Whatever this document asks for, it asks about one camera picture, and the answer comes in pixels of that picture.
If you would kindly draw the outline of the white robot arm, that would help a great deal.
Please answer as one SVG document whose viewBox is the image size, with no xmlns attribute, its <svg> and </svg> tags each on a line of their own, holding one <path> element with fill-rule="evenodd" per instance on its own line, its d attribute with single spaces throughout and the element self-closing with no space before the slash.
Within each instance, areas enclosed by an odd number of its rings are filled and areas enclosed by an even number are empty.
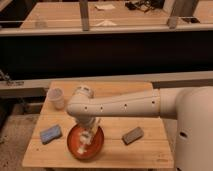
<svg viewBox="0 0 213 171">
<path fill-rule="evenodd" d="M 161 117 L 177 121 L 176 171 L 213 171 L 213 86 L 159 88 L 96 98 L 78 87 L 67 113 L 85 126 L 96 117 Z"/>
</svg>

